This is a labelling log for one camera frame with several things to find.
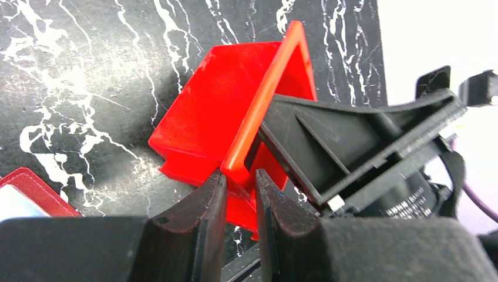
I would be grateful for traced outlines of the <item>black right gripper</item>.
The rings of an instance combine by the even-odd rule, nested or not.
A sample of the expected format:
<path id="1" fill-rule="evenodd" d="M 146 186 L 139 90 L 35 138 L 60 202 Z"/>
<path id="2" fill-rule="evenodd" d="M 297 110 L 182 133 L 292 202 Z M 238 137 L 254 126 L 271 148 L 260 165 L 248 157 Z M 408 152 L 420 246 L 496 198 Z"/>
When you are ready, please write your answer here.
<path id="1" fill-rule="evenodd" d="M 466 164 L 440 133 L 465 112 L 447 89 L 383 108 L 275 95 L 258 134 L 315 206 L 339 196 L 343 217 L 456 218 Z M 436 157 L 450 186 L 423 171 Z"/>

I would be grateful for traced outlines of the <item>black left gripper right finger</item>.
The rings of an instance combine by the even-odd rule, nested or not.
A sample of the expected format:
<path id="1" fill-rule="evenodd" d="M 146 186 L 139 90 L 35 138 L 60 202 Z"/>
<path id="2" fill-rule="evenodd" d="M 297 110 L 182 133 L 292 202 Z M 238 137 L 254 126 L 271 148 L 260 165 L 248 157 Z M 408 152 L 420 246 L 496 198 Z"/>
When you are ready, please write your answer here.
<path id="1" fill-rule="evenodd" d="M 255 174 L 263 281 L 496 281 L 456 220 L 318 217 Z"/>

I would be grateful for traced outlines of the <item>red plastic tray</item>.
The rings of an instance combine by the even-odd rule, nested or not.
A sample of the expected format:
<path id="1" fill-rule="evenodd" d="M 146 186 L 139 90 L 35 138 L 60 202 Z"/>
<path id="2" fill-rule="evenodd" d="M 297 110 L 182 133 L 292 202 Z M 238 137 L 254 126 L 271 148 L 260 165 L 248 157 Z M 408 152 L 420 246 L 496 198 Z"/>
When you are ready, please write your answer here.
<path id="1" fill-rule="evenodd" d="M 258 240 L 255 172 L 283 189 L 288 177 L 257 132 L 275 94 L 316 100 L 302 22 L 283 40 L 213 47 L 149 139 L 161 172 L 196 187 L 216 169 L 228 181 L 226 220 Z"/>

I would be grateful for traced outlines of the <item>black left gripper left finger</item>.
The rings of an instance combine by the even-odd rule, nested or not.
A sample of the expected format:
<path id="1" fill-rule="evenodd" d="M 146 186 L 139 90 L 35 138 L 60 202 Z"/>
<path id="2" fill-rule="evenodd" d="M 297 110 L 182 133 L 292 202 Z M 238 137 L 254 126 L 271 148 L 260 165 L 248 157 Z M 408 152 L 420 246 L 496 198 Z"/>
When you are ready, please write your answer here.
<path id="1" fill-rule="evenodd" d="M 220 281 L 227 179 L 215 170 L 153 218 L 1 221 L 2 281 Z"/>

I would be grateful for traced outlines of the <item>red card holder wallet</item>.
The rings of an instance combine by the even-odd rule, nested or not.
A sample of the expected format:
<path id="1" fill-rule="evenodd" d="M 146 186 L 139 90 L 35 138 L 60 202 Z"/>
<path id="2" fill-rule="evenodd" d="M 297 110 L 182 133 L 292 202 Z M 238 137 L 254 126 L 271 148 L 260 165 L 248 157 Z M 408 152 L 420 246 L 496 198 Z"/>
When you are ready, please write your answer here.
<path id="1" fill-rule="evenodd" d="M 1 221 L 80 216 L 78 211 L 26 167 L 20 167 L 1 178 Z"/>

